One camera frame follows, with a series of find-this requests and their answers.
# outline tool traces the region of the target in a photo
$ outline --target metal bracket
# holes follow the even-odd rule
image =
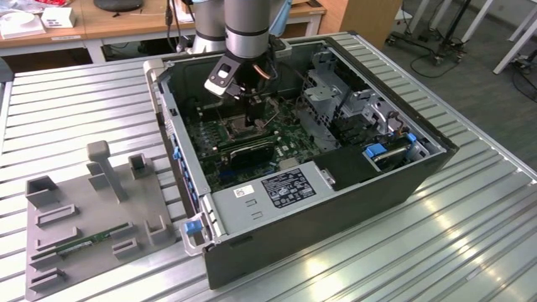
[[[186,224],[189,222],[199,221],[202,216],[203,216],[203,212],[197,213],[190,218],[182,220],[179,223],[179,226],[178,226],[179,232],[181,232],[182,243],[185,245],[185,252],[189,256],[199,255],[202,252],[202,248],[206,247],[209,244],[211,244],[210,241],[205,241],[205,243],[201,245],[191,244],[190,236],[186,234]],[[206,234],[205,230],[201,230],[201,232],[202,232],[202,238],[205,240],[207,240],[207,234]]]
[[[159,109],[153,84],[162,72],[163,72],[163,63],[161,59],[147,60],[143,62],[143,76],[145,76],[145,82],[147,83],[150,103],[153,104],[154,113],[158,113]]]

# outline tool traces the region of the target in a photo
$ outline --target metal workbench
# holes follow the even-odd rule
[[[407,201],[210,291],[178,242],[42,301],[526,301],[537,299],[537,175],[357,36],[334,39],[461,147]],[[17,74],[0,133],[0,300],[23,299],[23,180],[86,173],[85,144],[111,164],[154,160],[171,220],[185,218],[141,71],[142,60]]]

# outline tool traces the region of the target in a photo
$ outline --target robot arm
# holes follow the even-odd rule
[[[262,80],[275,78],[269,33],[281,35],[291,0],[197,0],[193,52],[221,50],[205,88],[217,96],[249,95]],[[259,66],[273,70],[267,75]]]

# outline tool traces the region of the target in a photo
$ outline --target blue latch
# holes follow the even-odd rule
[[[201,232],[202,223],[201,220],[189,221],[185,224],[185,231],[187,235],[193,235],[194,233]]]
[[[406,133],[406,138],[411,143],[414,143],[418,139],[415,138],[415,135],[411,133]]]
[[[181,152],[178,151],[178,147],[173,148],[173,159],[177,160],[181,158]]]
[[[383,148],[379,143],[375,143],[374,145],[366,147],[366,155],[369,156],[369,158],[385,153],[386,151],[386,148]]]

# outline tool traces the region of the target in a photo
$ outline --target gray floor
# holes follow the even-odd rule
[[[441,0],[431,1],[422,18],[421,26],[425,27],[434,6]],[[405,0],[405,10],[415,12],[419,0]],[[453,3],[442,23],[438,27],[446,32],[450,20],[457,13],[458,4]],[[467,11],[461,20],[455,37],[462,37],[475,12]],[[465,49],[467,55],[459,65],[441,78],[427,79],[414,73],[409,67],[411,60],[426,54],[414,46],[398,41],[394,46],[385,46],[383,53],[387,57],[426,85],[430,90],[446,101],[454,109],[511,151],[526,164],[537,170],[537,103],[520,95],[511,84],[512,71],[507,68],[499,75],[491,70],[511,48],[511,42],[506,39],[512,29],[492,20],[483,20]],[[522,49],[522,54],[528,54],[537,44],[528,42]],[[439,74],[451,66],[445,62],[434,67],[427,60],[414,64],[415,69],[427,75]],[[537,71],[528,75],[537,83]],[[518,86],[531,93],[531,89],[516,76]]]

